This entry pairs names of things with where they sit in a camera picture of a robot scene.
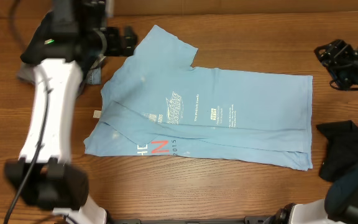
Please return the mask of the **light blue printed t-shirt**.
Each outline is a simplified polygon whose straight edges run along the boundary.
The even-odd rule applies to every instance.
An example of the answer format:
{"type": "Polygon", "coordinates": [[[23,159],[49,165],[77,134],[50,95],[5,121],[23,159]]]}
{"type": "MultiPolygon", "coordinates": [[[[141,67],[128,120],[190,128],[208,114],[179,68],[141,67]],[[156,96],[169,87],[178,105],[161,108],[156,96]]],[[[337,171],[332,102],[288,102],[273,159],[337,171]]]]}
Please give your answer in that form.
{"type": "Polygon", "coordinates": [[[86,153],[312,168],[311,76],[194,67],[196,54],[154,26],[103,86],[86,153]]]}

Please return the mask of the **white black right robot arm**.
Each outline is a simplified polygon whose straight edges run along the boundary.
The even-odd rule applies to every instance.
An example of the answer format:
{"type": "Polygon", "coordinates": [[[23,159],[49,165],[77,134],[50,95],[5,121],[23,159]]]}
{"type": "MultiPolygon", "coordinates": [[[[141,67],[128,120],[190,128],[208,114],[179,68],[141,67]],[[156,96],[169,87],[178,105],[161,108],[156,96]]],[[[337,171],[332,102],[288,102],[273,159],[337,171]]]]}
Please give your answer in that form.
{"type": "MultiPolygon", "coordinates": [[[[329,72],[331,88],[358,91],[358,47],[337,39],[315,48],[319,62],[329,72]]],[[[358,223],[358,126],[352,121],[317,125],[328,140],[319,176],[332,182],[322,200],[290,203],[273,216],[245,217],[245,223],[358,223]]]]}

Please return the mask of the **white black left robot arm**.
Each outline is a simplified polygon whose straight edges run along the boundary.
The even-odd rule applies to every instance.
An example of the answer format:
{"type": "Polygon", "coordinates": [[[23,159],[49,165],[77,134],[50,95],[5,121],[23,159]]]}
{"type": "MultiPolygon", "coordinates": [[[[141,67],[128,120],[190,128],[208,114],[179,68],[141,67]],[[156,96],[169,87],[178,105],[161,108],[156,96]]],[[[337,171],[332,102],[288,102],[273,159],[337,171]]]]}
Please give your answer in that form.
{"type": "Polygon", "coordinates": [[[107,25],[114,3],[54,1],[21,55],[21,72],[35,86],[29,132],[16,161],[5,163],[16,200],[47,210],[66,223],[112,223],[90,196],[87,175],[71,164],[76,98],[106,57],[134,53],[131,27],[107,25]]]}

